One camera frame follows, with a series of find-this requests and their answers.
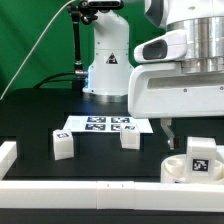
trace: black table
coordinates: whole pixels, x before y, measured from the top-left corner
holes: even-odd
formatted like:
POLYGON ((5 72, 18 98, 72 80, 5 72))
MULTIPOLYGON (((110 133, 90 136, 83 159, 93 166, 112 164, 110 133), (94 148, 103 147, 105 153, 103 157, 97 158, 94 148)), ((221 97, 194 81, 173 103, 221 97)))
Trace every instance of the black table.
MULTIPOLYGON (((175 119, 179 139, 171 151, 159 119, 150 120, 153 134, 141 134, 140 151, 122 149, 119 133, 76 133, 72 159, 54 160, 52 132, 69 115, 130 116, 126 103, 100 103, 64 89, 21 89, 0 102, 0 144, 15 140, 18 158, 5 180, 132 180, 159 181, 160 164, 185 153, 187 136, 215 137, 224 144, 224 119, 175 119)), ((0 223, 221 223, 221 213, 132 210, 1 209, 0 223)))

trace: green screen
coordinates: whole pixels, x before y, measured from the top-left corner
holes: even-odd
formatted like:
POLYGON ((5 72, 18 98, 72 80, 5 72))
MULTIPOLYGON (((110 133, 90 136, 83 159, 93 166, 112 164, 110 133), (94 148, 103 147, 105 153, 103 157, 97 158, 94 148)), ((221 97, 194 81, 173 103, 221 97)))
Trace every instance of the green screen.
MULTIPOLYGON (((0 93, 13 77, 38 37, 67 0, 1 0, 0 1, 0 93)), ((130 25, 130 63, 136 67, 134 48, 162 34, 163 31, 144 17, 144 3, 129 3, 117 14, 130 25)), ((93 61, 93 25, 80 24, 81 56, 84 68, 93 61)), ((74 43, 67 9, 57 17, 24 68, 11 86, 32 88, 44 78, 73 70, 74 43)), ((43 87, 71 88, 70 83, 43 87)))

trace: white paper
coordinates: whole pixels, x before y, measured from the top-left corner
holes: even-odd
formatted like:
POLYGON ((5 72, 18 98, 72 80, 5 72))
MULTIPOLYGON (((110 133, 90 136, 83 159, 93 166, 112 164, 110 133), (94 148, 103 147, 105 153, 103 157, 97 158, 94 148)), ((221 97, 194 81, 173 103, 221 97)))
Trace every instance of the white paper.
POLYGON ((120 132, 120 123, 134 123, 140 133, 153 133, 148 119, 119 116, 69 116, 63 129, 71 132, 120 132))

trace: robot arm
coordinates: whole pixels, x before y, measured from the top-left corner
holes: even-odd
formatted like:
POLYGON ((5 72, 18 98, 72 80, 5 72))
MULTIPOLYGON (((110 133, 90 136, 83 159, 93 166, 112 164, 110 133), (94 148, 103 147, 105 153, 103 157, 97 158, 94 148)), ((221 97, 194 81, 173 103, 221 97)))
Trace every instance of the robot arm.
POLYGON ((129 113, 135 118, 223 116, 224 2, 167 2, 167 33, 135 49, 135 59, 148 64, 131 74, 129 113))
POLYGON ((168 0, 145 0, 145 16, 155 26, 165 29, 168 17, 168 0))
POLYGON ((133 70, 129 63, 129 25, 112 10, 121 9, 121 0, 84 0, 81 20, 94 27, 94 61, 88 69, 86 98, 103 102, 127 101, 128 81, 133 70))

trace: white wooden block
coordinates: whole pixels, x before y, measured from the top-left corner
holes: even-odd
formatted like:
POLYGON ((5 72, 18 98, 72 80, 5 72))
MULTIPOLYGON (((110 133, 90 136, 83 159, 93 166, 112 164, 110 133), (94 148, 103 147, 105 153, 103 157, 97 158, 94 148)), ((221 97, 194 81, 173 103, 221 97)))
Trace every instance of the white wooden block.
POLYGON ((224 212, 222 185, 135 183, 136 210, 224 212))
POLYGON ((140 132, 134 123, 121 123, 120 140, 122 148, 140 149, 140 132))
POLYGON ((97 209, 134 209, 134 182, 98 182, 97 209))
POLYGON ((213 180, 216 150, 213 138, 188 137, 186 182, 209 183, 213 180))
POLYGON ((6 141, 0 147, 0 180, 9 171, 17 158, 16 142, 6 141))
POLYGON ((55 160, 74 157, 73 136, 70 130, 55 130, 53 145, 55 160))
POLYGON ((0 198, 0 208, 97 208, 95 181, 0 181, 0 198))

